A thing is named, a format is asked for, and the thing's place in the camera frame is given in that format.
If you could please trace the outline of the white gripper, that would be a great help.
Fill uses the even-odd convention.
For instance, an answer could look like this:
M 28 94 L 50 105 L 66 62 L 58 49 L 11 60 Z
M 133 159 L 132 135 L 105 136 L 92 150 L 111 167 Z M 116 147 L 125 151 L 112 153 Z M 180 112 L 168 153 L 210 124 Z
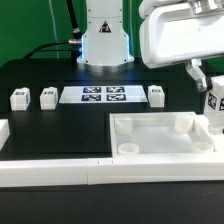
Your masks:
M 224 54 L 224 9 L 195 14 L 189 2 L 142 2 L 139 14 L 143 62 L 157 68 L 188 60 L 185 68 L 198 91 L 211 90 L 200 59 Z

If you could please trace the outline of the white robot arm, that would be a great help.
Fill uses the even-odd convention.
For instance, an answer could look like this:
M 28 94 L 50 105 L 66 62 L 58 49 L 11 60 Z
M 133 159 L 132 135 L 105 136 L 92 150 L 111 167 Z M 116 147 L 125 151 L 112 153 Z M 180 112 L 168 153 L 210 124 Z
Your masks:
M 78 64 L 99 72 L 132 62 L 122 0 L 86 0 L 86 6 Z M 224 55 L 224 0 L 142 0 L 139 15 L 144 64 L 158 68 L 183 63 L 198 90 L 208 90 L 211 82 L 200 66 L 203 59 Z

